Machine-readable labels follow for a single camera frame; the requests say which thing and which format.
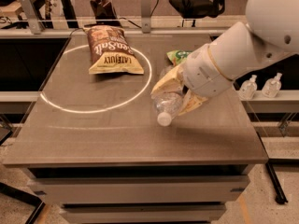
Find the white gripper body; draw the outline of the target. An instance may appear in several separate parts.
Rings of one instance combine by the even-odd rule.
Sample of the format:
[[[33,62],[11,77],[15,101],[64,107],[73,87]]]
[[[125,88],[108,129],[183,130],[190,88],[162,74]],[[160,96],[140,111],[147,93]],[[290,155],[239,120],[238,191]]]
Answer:
[[[208,44],[192,52],[182,65],[184,85],[195,94],[212,98],[228,90],[233,81],[213,61]]]

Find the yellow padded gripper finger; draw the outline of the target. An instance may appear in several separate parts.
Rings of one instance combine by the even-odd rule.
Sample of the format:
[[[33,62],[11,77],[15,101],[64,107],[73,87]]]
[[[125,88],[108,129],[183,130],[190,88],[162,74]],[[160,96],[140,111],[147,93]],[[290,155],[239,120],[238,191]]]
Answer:
[[[168,65],[160,74],[159,81],[151,91],[151,97],[155,98],[163,93],[180,92],[183,90],[183,69],[179,65]]]
[[[199,96],[188,90],[183,98],[182,108],[179,111],[179,115],[184,115],[200,107],[206,101],[206,97]]]

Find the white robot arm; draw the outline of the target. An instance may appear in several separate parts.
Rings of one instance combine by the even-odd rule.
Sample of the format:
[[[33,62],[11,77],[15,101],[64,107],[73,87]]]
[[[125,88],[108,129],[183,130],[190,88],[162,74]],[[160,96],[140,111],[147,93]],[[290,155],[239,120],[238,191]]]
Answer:
[[[246,19],[189,54],[156,83],[151,96],[186,87],[210,99],[239,77],[299,53],[299,0],[248,0]]]

